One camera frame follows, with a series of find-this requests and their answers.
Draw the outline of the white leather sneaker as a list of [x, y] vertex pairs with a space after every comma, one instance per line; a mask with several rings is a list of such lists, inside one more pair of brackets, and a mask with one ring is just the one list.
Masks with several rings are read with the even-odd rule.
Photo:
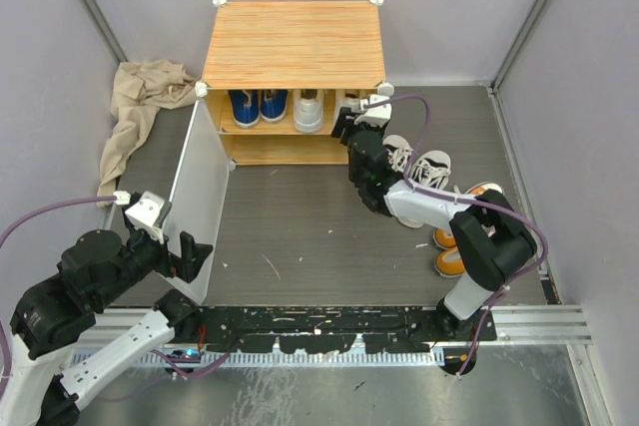
[[336, 121], [341, 108], [357, 108], [360, 101], [368, 97], [368, 90], [345, 89], [335, 91], [333, 120]]
[[323, 90], [294, 90], [294, 126], [303, 134], [315, 134], [323, 126]]

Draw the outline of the frosted white cabinet door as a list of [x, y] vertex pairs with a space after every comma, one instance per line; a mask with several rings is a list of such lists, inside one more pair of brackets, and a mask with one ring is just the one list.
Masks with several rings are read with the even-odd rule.
[[182, 254], [183, 231], [197, 243], [217, 243], [229, 174], [229, 158], [206, 102], [200, 100], [193, 109], [169, 196], [172, 207], [164, 234], [171, 253]]

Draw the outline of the blue canvas sneaker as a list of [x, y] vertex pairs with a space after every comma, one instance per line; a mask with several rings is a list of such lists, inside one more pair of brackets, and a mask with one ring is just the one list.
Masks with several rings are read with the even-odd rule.
[[254, 127], [260, 119], [259, 94], [256, 90], [230, 90], [234, 122], [243, 129]]
[[287, 90], [262, 90], [261, 117], [267, 123], [278, 123], [286, 115]]

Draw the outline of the orange canvas sneaker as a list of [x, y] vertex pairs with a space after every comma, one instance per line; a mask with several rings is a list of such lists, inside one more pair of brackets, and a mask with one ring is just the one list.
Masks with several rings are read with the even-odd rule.
[[492, 182], [486, 182], [486, 183], [475, 185], [472, 188], [468, 189], [465, 193], [468, 196], [479, 197], [488, 191], [498, 192], [501, 195], [504, 194], [503, 187], [497, 183], [492, 183]]
[[441, 252], [434, 260], [435, 271], [445, 278], [457, 278], [465, 273], [465, 267], [453, 235], [443, 229], [433, 233], [435, 245]]

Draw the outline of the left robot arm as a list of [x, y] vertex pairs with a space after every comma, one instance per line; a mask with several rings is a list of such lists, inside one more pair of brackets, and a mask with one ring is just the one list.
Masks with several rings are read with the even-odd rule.
[[[30, 287], [10, 321], [1, 381], [5, 425], [73, 425], [135, 361], [168, 343], [193, 343], [227, 359], [235, 351], [346, 351], [351, 335], [322, 336], [304, 312], [206, 308], [229, 162], [204, 102], [194, 106], [171, 192], [116, 192], [128, 237], [94, 229], [66, 249], [57, 272]], [[151, 273], [169, 291], [131, 328], [73, 367], [80, 336]]]

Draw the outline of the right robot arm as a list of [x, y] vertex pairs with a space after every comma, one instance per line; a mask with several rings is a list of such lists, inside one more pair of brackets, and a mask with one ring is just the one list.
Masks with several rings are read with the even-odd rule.
[[408, 184], [391, 167], [378, 132], [354, 134], [347, 150], [348, 178], [369, 210], [409, 217], [453, 236], [465, 273], [437, 304], [436, 320], [443, 336], [461, 339], [476, 312], [537, 254], [525, 218], [495, 190], [455, 196]]

